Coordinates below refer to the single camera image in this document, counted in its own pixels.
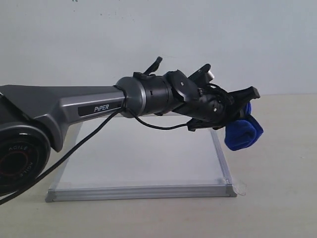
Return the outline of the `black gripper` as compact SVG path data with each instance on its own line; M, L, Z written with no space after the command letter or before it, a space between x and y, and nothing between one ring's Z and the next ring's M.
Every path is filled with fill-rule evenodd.
M198 100L186 102L173 110L174 113L190 117L186 123L189 131L212 128L218 130L244 115L242 108L251 100L259 99L257 88L227 92L220 87L207 86L199 89Z

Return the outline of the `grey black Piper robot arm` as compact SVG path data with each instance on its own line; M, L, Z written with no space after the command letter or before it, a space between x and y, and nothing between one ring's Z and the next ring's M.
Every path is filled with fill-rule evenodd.
M227 92L212 83L210 72L191 76L149 70L121 78L113 86L25 86L0 88L0 196L6 203L52 172L46 168L51 150L63 148L73 124L120 114L140 120L169 112L189 117L189 131L225 128L225 144L237 151L263 134L251 114L255 87Z

